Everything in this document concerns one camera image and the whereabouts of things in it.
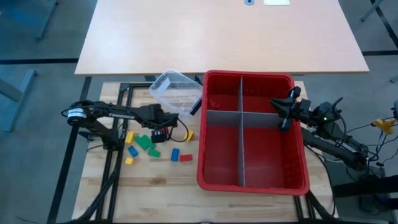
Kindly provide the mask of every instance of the clear plastic container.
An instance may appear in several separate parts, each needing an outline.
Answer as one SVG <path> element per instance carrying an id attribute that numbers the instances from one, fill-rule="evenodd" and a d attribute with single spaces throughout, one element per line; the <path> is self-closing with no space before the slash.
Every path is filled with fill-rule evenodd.
<path id="1" fill-rule="evenodd" d="M 178 71 L 167 70 L 149 87 L 149 93 L 180 115 L 187 116 L 201 101 L 203 87 Z"/>

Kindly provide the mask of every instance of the light wood desk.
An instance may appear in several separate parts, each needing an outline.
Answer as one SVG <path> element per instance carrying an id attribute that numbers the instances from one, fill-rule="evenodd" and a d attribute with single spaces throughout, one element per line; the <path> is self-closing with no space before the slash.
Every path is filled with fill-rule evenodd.
<path id="1" fill-rule="evenodd" d="M 120 83 L 105 83 L 100 100 L 116 103 Z M 306 98 L 303 82 L 295 82 L 302 88 L 302 97 Z M 145 89 L 134 90 L 132 106 L 142 106 L 157 101 Z M 236 192 L 215 192 L 202 190 L 197 184 L 197 155 L 200 133 L 200 110 L 190 119 L 182 118 L 188 128 L 194 130 L 195 138 L 190 143 L 173 141 L 157 144 L 161 158 L 149 157 L 134 143 L 139 151 L 135 164 L 126 165 L 124 160 L 130 157 L 125 146 L 119 180 L 118 196 L 114 213 L 114 222 L 293 222 L 297 221 L 293 197 L 266 194 L 247 194 Z M 112 126 L 112 118 L 100 121 Z M 129 130 L 150 134 L 135 121 L 129 123 Z M 183 139 L 185 130 L 177 128 L 175 139 Z M 102 144 L 100 140 L 90 143 L 89 147 Z M 193 154 L 193 162 L 170 161 L 171 150 L 178 147 L 183 154 Z M 331 188 L 325 168 L 308 150 L 308 171 L 311 190 L 320 203 L 331 213 L 333 202 Z M 88 151 L 81 177 L 73 218 L 79 217 L 100 191 L 106 151 L 96 148 Z M 105 200 L 105 212 L 108 211 L 108 199 Z M 307 214 L 304 199 L 303 209 Z"/>
<path id="2" fill-rule="evenodd" d="M 338 0 L 98 0 L 77 75 L 357 73 L 368 66 Z"/>

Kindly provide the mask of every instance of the blue block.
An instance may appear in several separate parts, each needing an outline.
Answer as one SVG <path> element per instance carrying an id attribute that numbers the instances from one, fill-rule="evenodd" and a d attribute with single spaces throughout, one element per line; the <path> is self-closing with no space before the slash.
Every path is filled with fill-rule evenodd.
<path id="1" fill-rule="evenodd" d="M 136 157 L 138 155 L 137 150 L 134 148 L 134 146 L 130 146 L 129 147 L 129 152 L 131 154 L 132 157 Z"/>
<path id="2" fill-rule="evenodd" d="M 180 154 L 180 150 L 177 149 L 177 148 L 174 148 L 173 151 L 172 151 L 172 158 L 171 158 L 171 160 L 174 161 L 174 162 L 177 162 L 177 161 L 178 161 L 178 155 L 179 155 L 179 154 Z"/>

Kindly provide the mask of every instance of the red plastic bin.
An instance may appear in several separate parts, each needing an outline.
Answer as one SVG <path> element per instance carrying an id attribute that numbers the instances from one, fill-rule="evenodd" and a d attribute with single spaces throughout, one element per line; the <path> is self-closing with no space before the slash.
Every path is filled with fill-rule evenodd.
<path id="1" fill-rule="evenodd" d="M 241 128 L 244 169 L 238 162 L 242 159 L 238 156 L 240 126 L 236 125 L 236 114 L 276 113 L 270 98 L 286 98 L 293 87 L 294 81 L 288 74 L 220 70 L 205 74 L 197 171 L 201 188 L 281 195 L 308 192 L 303 137 L 297 121 L 287 132 L 280 132 L 277 127 Z M 234 120 L 218 123 L 226 119 L 221 116 L 214 124 L 210 111 L 229 114 Z M 241 174 L 244 172 L 245 184 L 239 180 L 242 176 L 239 170 Z"/>

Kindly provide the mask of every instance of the yellow block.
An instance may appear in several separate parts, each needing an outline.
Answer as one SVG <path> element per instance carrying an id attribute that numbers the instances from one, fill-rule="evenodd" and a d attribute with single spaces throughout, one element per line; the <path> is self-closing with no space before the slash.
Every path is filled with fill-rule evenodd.
<path id="1" fill-rule="evenodd" d="M 132 131 L 127 132 L 126 143 L 131 144 L 133 139 L 134 139 L 134 132 Z"/>
<path id="2" fill-rule="evenodd" d="M 184 139 L 187 138 L 187 140 L 185 140 L 185 141 L 191 141 L 192 137 L 193 137 L 193 131 L 188 130 L 188 133 L 185 133 Z"/>
<path id="3" fill-rule="evenodd" d="M 380 128 L 380 130 L 386 134 L 392 134 L 394 132 L 392 126 L 395 124 L 395 122 L 396 122 L 395 119 L 387 119 L 384 121 L 381 119 L 377 119 L 373 122 L 373 125 Z"/>
<path id="4" fill-rule="evenodd" d="M 126 161 L 124 161 L 125 164 L 132 165 L 134 163 L 134 159 L 132 158 L 126 158 Z"/>

